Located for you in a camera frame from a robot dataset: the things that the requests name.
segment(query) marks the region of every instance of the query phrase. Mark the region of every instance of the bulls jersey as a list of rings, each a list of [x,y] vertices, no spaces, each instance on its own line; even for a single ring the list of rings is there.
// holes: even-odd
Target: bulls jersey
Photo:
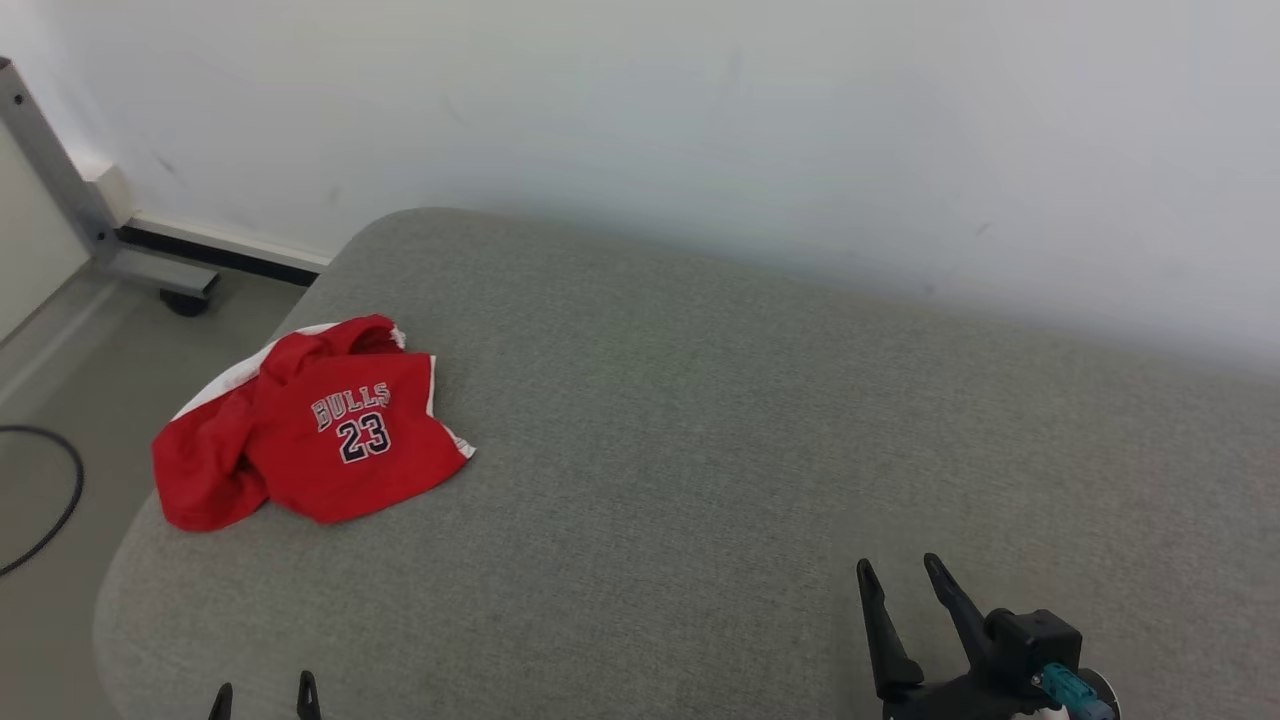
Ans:
[[[434,418],[435,359],[380,315],[305,328],[230,368],[152,443],[165,518],[234,523],[270,498],[321,523],[453,475],[474,448]]]

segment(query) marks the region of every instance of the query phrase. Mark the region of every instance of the gray upholstered ottoman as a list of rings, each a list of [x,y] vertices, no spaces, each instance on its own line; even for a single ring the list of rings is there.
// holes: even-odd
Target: gray upholstered ottoman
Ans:
[[[152,497],[97,606],[127,720],[877,717],[852,566],[964,657],[920,556],[1050,607],[1132,717],[1280,706],[1280,391],[499,218],[398,213],[288,328],[384,313],[479,447],[320,527]]]

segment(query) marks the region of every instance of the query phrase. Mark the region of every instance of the gray floor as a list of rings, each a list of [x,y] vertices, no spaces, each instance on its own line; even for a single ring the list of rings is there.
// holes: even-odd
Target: gray floor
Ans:
[[[64,434],[86,465],[84,495],[63,532],[0,578],[0,717],[116,717],[93,665],[92,609],[151,492],[151,438],[209,379],[261,347],[302,292],[225,272],[214,307],[179,318],[154,291],[84,273],[0,347],[0,421]],[[77,316],[84,322],[63,332]],[[24,375],[32,359],[38,370]],[[0,438],[0,564],[52,524],[72,484],[56,447]],[[210,683],[212,698],[216,678]]]

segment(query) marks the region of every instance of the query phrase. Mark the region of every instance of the baseboard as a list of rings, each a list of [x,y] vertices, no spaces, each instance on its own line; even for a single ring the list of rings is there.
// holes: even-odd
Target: baseboard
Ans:
[[[132,227],[132,224],[119,228],[115,231],[115,234],[122,242],[129,246],[155,250],[157,252],[173,255],[184,260],[195,260],[209,265],[253,273],[255,275],[262,275],[265,278],[283,281],[302,287],[311,287],[311,283],[316,279],[316,273],[311,270],[273,263],[271,260],[262,260],[261,258],[252,258],[232,250],[210,247],[209,245],[200,242],[179,240],[168,234],[140,229]]]
[[[284,245],[236,234],[228,231],[200,227],[187,222],[159,218],[150,213],[136,213],[127,227],[146,231],[148,233],[182,240],[195,245],[202,245],[216,250],[224,250],[256,258],[276,265],[305,270],[307,273],[323,273],[333,258],[297,250]]]

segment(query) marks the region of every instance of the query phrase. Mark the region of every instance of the number 23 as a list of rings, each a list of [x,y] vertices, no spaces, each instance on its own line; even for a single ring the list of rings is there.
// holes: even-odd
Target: number 23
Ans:
[[[361,428],[369,430],[369,439],[362,441]],[[383,424],[381,413],[365,413],[360,418],[347,420],[338,425],[338,437],[342,438],[342,461],[355,462],[370,455],[380,455],[392,448],[392,438],[387,434],[387,425]]]

